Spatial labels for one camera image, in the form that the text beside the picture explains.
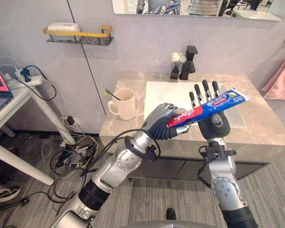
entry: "blue toothpaste tube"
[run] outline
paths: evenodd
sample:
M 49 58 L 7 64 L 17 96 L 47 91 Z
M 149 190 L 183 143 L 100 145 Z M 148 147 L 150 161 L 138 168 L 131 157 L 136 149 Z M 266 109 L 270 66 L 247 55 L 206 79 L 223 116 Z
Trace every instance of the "blue toothpaste tube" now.
M 233 88 L 201 106 L 179 114 L 168 122 L 168 126 L 180 127 L 188 121 L 197 122 L 245 101 L 250 101 L 249 97 Z

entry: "mug handle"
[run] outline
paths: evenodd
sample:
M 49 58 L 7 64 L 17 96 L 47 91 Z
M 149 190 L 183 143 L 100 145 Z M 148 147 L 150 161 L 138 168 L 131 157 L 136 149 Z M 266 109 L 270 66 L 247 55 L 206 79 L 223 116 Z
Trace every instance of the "mug handle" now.
M 119 115 L 119 112 L 113 112 L 111 109 L 111 105 L 116 105 L 113 101 L 108 102 L 108 108 L 113 115 Z

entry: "white sink basin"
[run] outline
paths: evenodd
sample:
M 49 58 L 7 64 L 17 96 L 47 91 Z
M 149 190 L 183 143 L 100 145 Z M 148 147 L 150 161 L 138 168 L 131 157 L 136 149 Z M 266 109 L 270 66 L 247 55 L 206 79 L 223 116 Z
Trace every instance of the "white sink basin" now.
M 189 92 L 194 93 L 196 98 L 196 93 L 194 90 L 194 85 L 198 84 L 203 96 L 204 101 L 206 101 L 204 88 L 202 83 L 173 83 L 173 82 L 147 82 L 146 87 L 146 98 L 144 104 L 144 119 L 160 104 L 171 103 L 179 108 L 184 108 L 187 110 L 192 109 L 191 100 L 189 97 Z M 219 90 L 221 93 L 227 91 L 224 84 L 219 84 Z M 212 85 L 209 84 L 209 89 L 211 94 L 214 94 Z M 246 128 L 245 122 L 238 111 L 236 106 L 229 108 L 225 111 L 225 115 L 229 120 L 231 128 Z

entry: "mirror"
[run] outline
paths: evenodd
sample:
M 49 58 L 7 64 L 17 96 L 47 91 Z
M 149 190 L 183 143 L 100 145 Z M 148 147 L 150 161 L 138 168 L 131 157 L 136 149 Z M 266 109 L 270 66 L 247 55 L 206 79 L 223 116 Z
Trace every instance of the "mirror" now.
M 115 14 L 189 15 L 281 21 L 285 0 L 112 0 Z

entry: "wall shelf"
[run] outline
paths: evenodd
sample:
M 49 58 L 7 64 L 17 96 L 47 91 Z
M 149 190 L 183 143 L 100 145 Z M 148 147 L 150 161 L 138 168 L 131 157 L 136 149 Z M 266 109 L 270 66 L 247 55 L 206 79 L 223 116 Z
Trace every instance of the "wall shelf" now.
M 49 34 L 50 39 L 47 42 L 56 43 L 71 43 L 71 44 L 89 44 L 108 46 L 111 44 L 113 37 L 111 32 L 113 28 L 108 25 L 101 25 L 102 33 L 92 32 L 69 32 L 69 31 L 48 31 L 48 28 L 43 29 L 44 34 Z

